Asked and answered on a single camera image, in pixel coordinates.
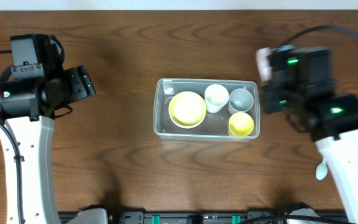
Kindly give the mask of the yellow cup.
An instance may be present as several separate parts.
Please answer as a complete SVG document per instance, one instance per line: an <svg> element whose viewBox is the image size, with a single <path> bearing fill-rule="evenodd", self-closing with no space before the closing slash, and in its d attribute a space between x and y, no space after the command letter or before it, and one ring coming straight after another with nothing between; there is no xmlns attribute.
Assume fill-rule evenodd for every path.
<svg viewBox="0 0 358 224"><path fill-rule="evenodd" d="M254 130L254 120L245 112L236 112L228 121L228 135L248 136Z"/></svg>

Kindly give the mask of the pale green plastic spoon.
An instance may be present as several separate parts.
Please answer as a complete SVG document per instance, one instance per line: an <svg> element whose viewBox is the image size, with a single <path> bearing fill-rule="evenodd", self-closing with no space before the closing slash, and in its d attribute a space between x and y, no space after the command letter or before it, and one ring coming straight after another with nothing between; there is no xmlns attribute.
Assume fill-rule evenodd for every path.
<svg viewBox="0 0 358 224"><path fill-rule="evenodd" d="M323 159L316 167L315 176L317 180L323 180L328 174L326 159Z"/></svg>

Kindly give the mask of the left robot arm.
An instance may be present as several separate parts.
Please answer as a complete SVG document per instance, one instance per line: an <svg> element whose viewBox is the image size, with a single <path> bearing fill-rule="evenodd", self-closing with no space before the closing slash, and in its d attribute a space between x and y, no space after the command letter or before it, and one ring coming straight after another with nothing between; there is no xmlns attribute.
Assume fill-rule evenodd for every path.
<svg viewBox="0 0 358 224"><path fill-rule="evenodd" d="M13 65L0 77L0 141L8 223L60 223L52 177L55 112L96 90L82 65L65 70L54 35L10 38Z"/></svg>

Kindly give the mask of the yellow bowl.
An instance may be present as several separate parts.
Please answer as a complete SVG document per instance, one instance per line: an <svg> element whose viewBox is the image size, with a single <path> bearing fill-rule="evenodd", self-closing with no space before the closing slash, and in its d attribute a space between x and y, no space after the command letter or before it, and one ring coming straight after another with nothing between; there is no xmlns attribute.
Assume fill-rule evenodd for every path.
<svg viewBox="0 0 358 224"><path fill-rule="evenodd" d="M183 91L170 100L168 115L171 121L180 128L195 128L206 117L206 103L199 94Z"/></svg>

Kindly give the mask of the white cup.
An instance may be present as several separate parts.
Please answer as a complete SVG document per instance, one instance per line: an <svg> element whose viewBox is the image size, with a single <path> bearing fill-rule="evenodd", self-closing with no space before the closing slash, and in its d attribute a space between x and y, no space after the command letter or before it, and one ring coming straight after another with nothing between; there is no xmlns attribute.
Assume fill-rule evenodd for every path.
<svg viewBox="0 0 358 224"><path fill-rule="evenodd" d="M210 113L217 113L229 101L227 89L219 84L212 84L205 89L204 100Z"/></svg>

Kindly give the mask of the grey cup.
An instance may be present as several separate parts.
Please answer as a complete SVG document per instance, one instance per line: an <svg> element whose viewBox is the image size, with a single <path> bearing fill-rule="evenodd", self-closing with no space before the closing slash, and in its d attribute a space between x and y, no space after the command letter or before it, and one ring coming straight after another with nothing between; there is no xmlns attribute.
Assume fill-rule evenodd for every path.
<svg viewBox="0 0 358 224"><path fill-rule="evenodd" d="M229 95L228 111L230 114L247 112L254 105L252 93L244 88L238 88Z"/></svg>

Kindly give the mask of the pale pink plastic fork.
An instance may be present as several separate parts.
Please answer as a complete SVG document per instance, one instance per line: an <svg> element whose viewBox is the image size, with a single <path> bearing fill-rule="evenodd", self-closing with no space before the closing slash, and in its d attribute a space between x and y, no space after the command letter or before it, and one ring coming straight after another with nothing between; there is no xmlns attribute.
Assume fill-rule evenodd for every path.
<svg viewBox="0 0 358 224"><path fill-rule="evenodd" d="M272 76L272 68L269 62L269 56L271 53L271 48L267 47L259 49L255 54L259 77L262 83L268 82Z"/></svg>

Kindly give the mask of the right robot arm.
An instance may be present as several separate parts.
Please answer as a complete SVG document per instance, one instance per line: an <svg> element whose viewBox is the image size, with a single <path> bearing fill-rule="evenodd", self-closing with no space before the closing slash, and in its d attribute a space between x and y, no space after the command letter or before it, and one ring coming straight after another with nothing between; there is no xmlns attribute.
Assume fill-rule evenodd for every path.
<svg viewBox="0 0 358 224"><path fill-rule="evenodd" d="M255 55L267 114L283 112L322 155L349 222L358 223L358 97L336 93L331 51L285 45Z"/></svg>

